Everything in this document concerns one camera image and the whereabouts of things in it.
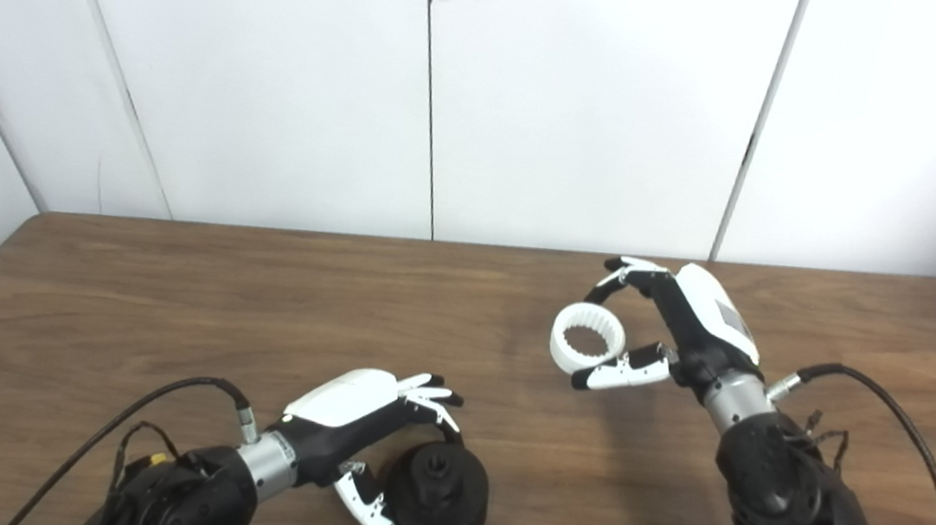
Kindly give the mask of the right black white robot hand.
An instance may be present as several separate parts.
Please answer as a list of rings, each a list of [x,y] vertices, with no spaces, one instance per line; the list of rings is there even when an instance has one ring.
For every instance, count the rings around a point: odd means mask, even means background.
[[[615,332],[612,353],[582,359],[569,369],[572,388],[600,390],[638,387],[672,380],[701,399],[724,375],[749,375],[763,381],[760,352],[737,307],[720,281],[698,264],[671,272],[642,258],[618,256],[604,261],[607,277],[574,308],[593,315]],[[604,304],[617,291],[632,288],[651,300],[672,344],[653,343],[626,350],[625,332]]]

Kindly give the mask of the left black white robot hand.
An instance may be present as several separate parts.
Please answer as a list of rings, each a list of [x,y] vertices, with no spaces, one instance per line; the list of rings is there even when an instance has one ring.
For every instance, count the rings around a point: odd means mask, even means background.
[[[398,525],[384,484],[356,454],[410,425],[434,425],[446,443],[460,445],[461,428],[448,408],[461,405],[463,398],[439,375],[398,379],[361,368],[300,396],[268,431],[292,450],[294,489],[332,486],[361,525]]]

